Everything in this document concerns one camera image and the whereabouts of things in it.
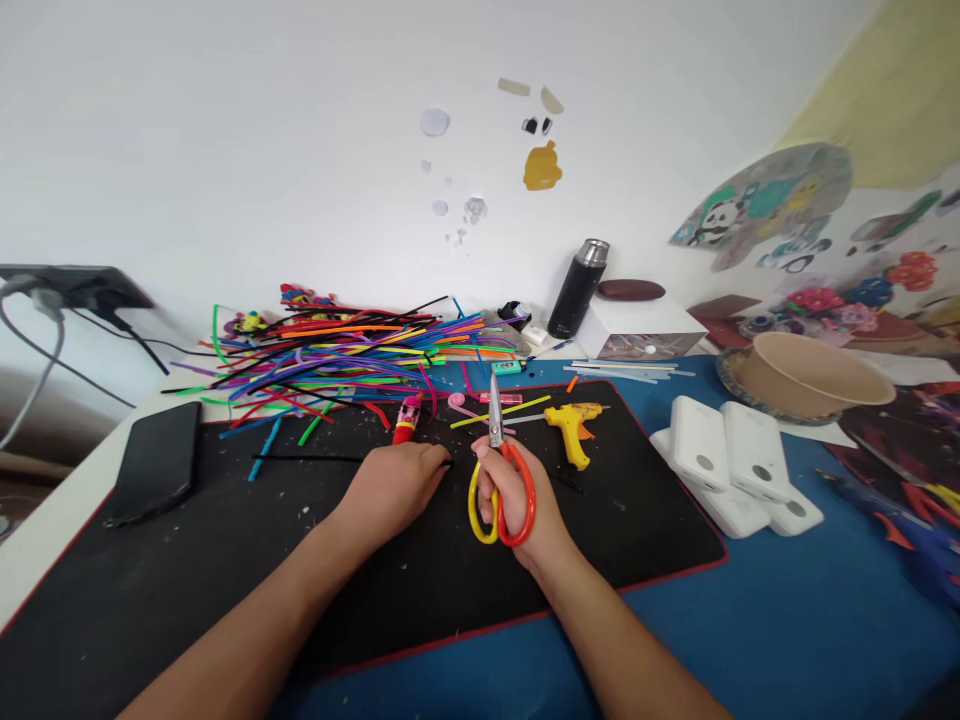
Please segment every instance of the red and yellow scissors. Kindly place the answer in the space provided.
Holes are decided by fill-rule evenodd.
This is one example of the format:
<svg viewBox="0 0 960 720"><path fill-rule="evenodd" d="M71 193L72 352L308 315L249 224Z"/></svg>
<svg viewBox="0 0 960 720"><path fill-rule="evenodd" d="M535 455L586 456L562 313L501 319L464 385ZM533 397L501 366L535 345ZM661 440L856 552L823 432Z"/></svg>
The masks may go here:
<svg viewBox="0 0 960 720"><path fill-rule="evenodd" d="M477 540L487 545L492 545L498 539L508 547L517 547L523 544L523 541L530 535L533 529L533 521L537 516L537 491L533 485L533 476L530 474L530 468L524 461L520 451L513 445L508 445L503 439L503 413L500 409L500 388L497 385L497 376L490 373L490 395L489 395L489 437L490 447L500 449L500 454L513 463L520 477L523 478L523 485L527 491L527 514L523 520L523 527L520 528L515 536L510 537L507 533L507 524L503 519L503 505L500 503L500 493L494 488L493 496L490 500L493 502L493 528L489 533L484 533L480 527L480 518L477 516L477 477L480 473L480 462L477 462L473 469L473 476L470 478L470 491L467 495L467 511L470 514L470 527L473 528L473 534Z"/></svg>

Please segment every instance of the black water bottle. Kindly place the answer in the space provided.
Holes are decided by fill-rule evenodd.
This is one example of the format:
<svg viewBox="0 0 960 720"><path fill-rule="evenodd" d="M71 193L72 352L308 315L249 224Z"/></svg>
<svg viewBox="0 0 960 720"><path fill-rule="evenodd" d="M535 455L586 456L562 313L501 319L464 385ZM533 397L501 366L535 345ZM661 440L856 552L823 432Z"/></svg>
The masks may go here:
<svg viewBox="0 0 960 720"><path fill-rule="evenodd" d="M607 267L607 251L610 243L589 238L583 241L583 247L570 263L567 277L557 304L553 307L547 332L558 340L572 338L580 329L583 316L587 313L590 298L600 284L600 276Z"/></svg>

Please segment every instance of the panda drawing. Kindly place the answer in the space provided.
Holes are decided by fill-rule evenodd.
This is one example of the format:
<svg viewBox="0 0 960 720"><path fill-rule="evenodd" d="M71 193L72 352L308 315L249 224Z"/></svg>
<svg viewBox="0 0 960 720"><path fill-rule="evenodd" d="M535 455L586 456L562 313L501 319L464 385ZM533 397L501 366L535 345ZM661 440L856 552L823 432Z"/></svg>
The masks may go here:
<svg viewBox="0 0 960 720"><path fill-rule="evenodd" d="M702 240L706 240L708 245L716 245L724 235L736 229L742 211L742 201L727 200L714 203L688 244L699 245Z"/></svg>

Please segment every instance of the silver bottle cap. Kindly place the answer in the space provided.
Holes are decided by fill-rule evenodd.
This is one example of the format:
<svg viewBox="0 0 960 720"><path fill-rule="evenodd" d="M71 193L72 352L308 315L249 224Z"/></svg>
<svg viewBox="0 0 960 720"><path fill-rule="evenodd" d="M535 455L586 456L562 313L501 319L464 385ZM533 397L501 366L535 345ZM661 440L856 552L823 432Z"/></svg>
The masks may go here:
<svg viewBox="0 0 960 720"><path fill-rule="evenodd" d="M577 253L577 262L586 267L606 267L609 249L610 243L588 238L583 241L583 247Z"/></svg>

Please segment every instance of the black phone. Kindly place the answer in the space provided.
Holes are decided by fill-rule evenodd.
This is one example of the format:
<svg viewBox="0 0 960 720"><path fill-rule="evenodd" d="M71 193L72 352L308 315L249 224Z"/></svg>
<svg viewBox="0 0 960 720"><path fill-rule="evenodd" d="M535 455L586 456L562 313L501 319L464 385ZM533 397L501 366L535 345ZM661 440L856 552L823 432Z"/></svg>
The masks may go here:
<svg viewBox="0 0 960 720"><path fill-rule="evenodd" d="M123 453L105 527L135 525L166 512L193 487L198 402L137 420Z"/></svg>

